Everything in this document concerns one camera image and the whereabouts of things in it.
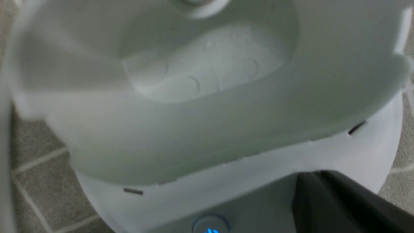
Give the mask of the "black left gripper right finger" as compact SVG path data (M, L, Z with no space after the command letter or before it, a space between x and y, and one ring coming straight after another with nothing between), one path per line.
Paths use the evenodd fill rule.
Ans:
M366 233L412 233L413 215L338 171L321 171L347 211Z

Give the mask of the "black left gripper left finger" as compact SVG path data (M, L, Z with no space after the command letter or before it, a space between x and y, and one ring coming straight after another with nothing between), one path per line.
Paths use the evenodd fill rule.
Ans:
M297 233L359 232L358 223L318 173L297 175L292 214Z

